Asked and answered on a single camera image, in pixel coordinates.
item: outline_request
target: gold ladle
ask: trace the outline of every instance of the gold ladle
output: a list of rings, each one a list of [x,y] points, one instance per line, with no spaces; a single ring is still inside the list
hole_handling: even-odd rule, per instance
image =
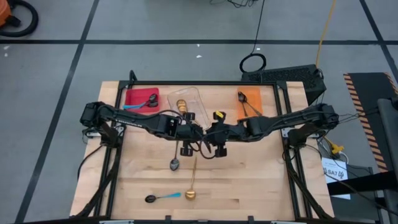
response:
[[[193,190],[193,181],[195,180],[195,171],[197,169],[197,158],[195,157],[195,162],[193,163],[192,180],[191,187],[185,192],[185,198],[187,200],[194,200],[197,193]]]

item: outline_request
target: robotic arm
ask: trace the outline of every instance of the robotic arm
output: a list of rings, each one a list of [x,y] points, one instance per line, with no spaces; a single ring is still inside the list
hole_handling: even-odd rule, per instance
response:
[[[116,121],[122,124],[144,128],[148,133],[171,141],[183,141],[182,156],[192,156],[193,149],[190,143],[205,142],[207,146],[216,146],[215,157],[227,156],[225,142],[254,142],[260,141],[271,132],[283,128],[304,124],[299,129],[292,129],[288,133],[288,141],[291,146],[305,144],[307,137],[321,129],[333,129],[338,124],[338,115],[333,107],[319,104],[308,107],[294,113],[282,116],[266,117],[256,116],[238,120],[236,125],[224,124],[226,114],[216,111],[213,118],[216,122],[204,131],[202,127],[191,122],[195,119],[194,113],[171,111],[177,116],[162,114],[143,115],[126,110],[114,108],[103,102],[88,103],[85,106],[80,123],[88,128],[95,128],[101,135],[101,143],[111,147],[117,147],[118,132],[109,127],[107,121]]]

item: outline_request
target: wooden tabletop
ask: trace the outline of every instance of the wooden tabletop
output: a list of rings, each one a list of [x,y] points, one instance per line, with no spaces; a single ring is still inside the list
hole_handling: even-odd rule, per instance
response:
[[[307,107],[302,83],[288,83],[292,111]],[[99,101],[114,105],[118,82],[103,82]],[[189,86],[135,85],[134,88],[159,88],[160,109],[169,109],[167,95]],[[234,99],[238,86],[196,86],[209,119],[216,110],[226,112],[228,124],[236,124]],[[274,92],[271,86],[261,89],[264,116],[277,116]],[[100,140],[90,139],[89,154]],[[307,144],[317,147],[315,140]],[[166,141],[145,130],[129,126],[126,130],[118,182],[114,198],[112,219],[164,220],[294,220],[286,167],[282,160],[282,140],[279,131],[258,142],[227,142],[228,156],[206,160],[198,153],[194,189],[197,198],[188,201],[183,196],[190,187],[193,157],[179,157],[180,168],[169,169],[174,157],[175,141]],[[81,169],[73,200],[71,215],[78,213],[92,197],[99,185],[105,150],[90,157]],[[330,196],[317,152],[309,147],[301,149],[307,187],[317,202],[331,216]],[[163,198],[146,203],[147,195],[167,195],[181,192],[180,198]],[[305,216],[302,195],[297,188],[300,213]],[[104,194],[101,214],[104,214],[108,191]]]

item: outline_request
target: black spoon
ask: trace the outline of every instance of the black spoon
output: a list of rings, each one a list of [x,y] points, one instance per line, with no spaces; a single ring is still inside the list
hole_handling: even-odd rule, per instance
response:
[[[247,96],[245,94],[243,94],[241,91],[238,92],[238,100],[239,100],[239,102],[242,103],[243,109],[244,109],[244,103],[247,103],[258,116],[262,116],[262,114],[260,112],[258,112],[258,110],[256,110],[254,107],[252,107],[250,105],[250,103],[248,103]]]
[[[174,158],[170,161],[170,170],[176,171],[178,167],[180,166],[180,161],[177,159],[177,149],[178,149],[178,141],[176,142],[175,146],[175,154]]]
[[[242,92],[238,92],[238,100],[239,100],[239,102],[242,103],[244,116],[247,117],[248,116],[248,112],[246,112],[246,108],[244,107],[244,101],[248,100],[248,98]]]

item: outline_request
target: blue spoon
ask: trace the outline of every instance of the blue spoon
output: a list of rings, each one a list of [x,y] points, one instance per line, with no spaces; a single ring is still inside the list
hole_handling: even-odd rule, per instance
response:
[[[172,197],[181,197],[181,193],[174,193],[174,194],[170,194],[170,195],[166,195],[166,196],[162,196],[162,197],[156,197],[155,195],[148,195],[145,198],[145,201],[147,203],[152,203],[152,202],[155,202],[156,199],[158,199],[158,198],[172,198]]]
[[[139,108],[142,108],[145,104],[146,104],[146,102],[141,103],[140,105],[124,105],[123,109],[139,109]]]

